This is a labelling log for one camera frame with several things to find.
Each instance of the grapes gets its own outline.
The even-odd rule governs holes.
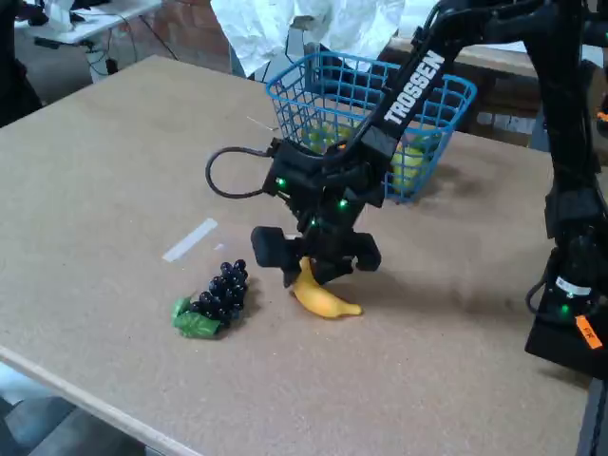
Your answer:
[[[219,266],[220,275],[209,282],[209,290],[202,292],[199,301],[191,303],[190,312],[197,312],[212,320],[219,320],[221,329],[227,329],[232,320],[240,317],[245,307],[247,293],[247,264],[238,259],[234,265],[224,261]]]
[[[224,261],[223,263],[221,263],[221,266],[219,266],[219,270],[221,271],[222,276],[229,276],[233,270],[232,264],[227,261]]]
[[[238,259],[237,261],[235,261],[235,269],[237,269],[238,271],[243,272],[246,267],[247,263],[245,263],[244,259]]]
[[[213,296],[223,295],[224,283],[221,281],[221,277],[215,276],[209,282],[209,293]]]

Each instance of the white tape strip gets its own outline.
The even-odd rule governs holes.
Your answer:
[[[166,254],[162,256],[162,259],[168,262],[173,262],[176,259],[181,258],[183,254],[194,247],[197,242],[207,236],[218,226],[218,223],[212,218],[208,218],[206,221],[200,224],[200,226],[182,239],[180,242],[175,244]]]

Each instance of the blue wire basket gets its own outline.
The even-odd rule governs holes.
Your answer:
[[[371,113],[398,68],[337,52],[306,55],[266,85],[283,137],[324,154]],[[397,146],[384,180],[387,198],[403,202],[418,195],[476,93],[470,81],[444,75]]]

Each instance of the green grape leaf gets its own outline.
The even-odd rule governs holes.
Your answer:
[[[199,313],[186,312],[175,319],[173,326],[179,328],[184,337],[211,338],[218,332],[219,321]]]
[[[173,324],[174,327],[177,328],[177,326],[175,326],[175,320],[178,318],[178,316],[180,316],[181,314],[186,312],[186,309],[188,309],[189,305],[190,305],[190,296],[181,297],[180,299],[175,301],[175,304],[173,304],[173,312],[171,313],[171,323]]]

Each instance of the yellow banana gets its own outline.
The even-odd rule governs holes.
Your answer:
[[[334,296],[314,280],[311,261],[304,256],[300,259],[302,272],[294,283],[294,294],[297,300],[313,314],[326,318],[337,318],[341,315],[360,315],[361,306],[350,304]]]

